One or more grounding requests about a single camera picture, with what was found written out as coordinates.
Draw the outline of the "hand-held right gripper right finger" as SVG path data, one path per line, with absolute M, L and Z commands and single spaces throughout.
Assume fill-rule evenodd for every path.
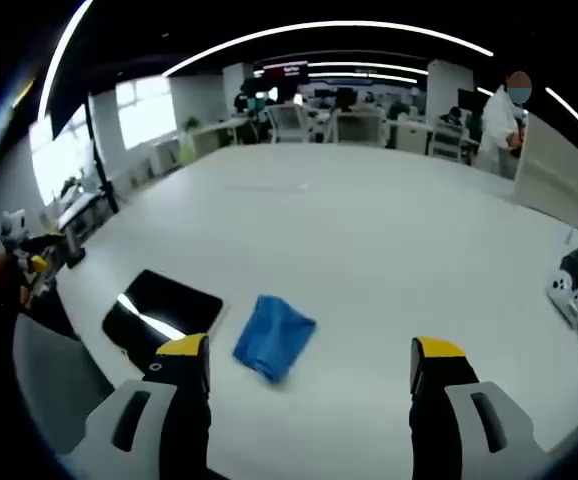
M 412 339 L 410 394 L 414 479 L 537 479 L 547 466 L 530 417 L 457 345 Z

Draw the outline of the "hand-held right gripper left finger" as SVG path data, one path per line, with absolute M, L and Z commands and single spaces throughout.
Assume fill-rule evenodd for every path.
M 63 457 L 77 479 L 205 479 L 211 410 L 209 338 L 160 346 L 140 380 L 129 380 L 86 419 Z

